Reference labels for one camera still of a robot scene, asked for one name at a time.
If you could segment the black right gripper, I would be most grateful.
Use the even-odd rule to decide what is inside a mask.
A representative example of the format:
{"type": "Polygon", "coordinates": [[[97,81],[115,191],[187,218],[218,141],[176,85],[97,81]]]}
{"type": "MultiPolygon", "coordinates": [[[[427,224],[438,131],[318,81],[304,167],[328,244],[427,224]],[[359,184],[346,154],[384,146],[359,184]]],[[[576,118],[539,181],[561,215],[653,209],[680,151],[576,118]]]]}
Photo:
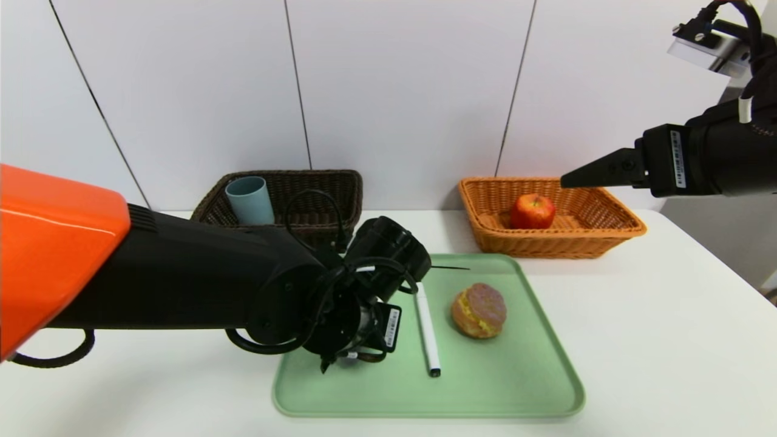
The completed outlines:
{"type": "Polygon", "coordinates": [[[683,125],[651,128],[643,133],[642,149],[622,147],[567,172],[560,185],[650,188],[653,197],[775,194],[775,99],[755,99],[747,124],[729,101],[683,125]]]}

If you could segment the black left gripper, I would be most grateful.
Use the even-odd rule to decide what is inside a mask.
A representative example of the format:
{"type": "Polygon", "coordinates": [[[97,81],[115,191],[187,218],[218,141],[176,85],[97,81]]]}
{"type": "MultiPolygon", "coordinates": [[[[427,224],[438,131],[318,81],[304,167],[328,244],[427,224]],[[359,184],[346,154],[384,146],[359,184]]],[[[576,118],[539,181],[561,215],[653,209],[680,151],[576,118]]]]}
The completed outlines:
{"type": "Polygon", "coordinates": [[[396,350],[402,310],[397,305],[357,299],[360,321],[353,338],[353,355],[387,355],[396,350]]]}

